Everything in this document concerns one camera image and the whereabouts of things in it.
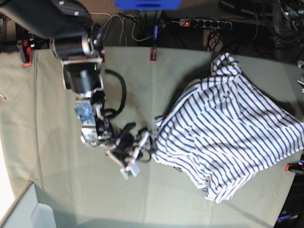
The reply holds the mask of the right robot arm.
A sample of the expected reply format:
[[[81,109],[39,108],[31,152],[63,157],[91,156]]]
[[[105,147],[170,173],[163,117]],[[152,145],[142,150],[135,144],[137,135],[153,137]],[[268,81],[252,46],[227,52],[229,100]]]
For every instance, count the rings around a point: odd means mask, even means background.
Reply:
[[[147,129],[132,135],[135,123],[122,129],[111,124],[124,109],[126,83],[120,74],[105,68],[102,29],[87,9],[76,0],[3,0],[0,11],[35,36],[50,41],[50,49],[61,61],[64,87],[76,94],[82,143],[89,148],[104,147],[124,178],[137,176],[137,162],[145,152],[156,151],[155,141]],[[107,74],[116,77],[122,87],[118,109],[105,107],[103,76]]]

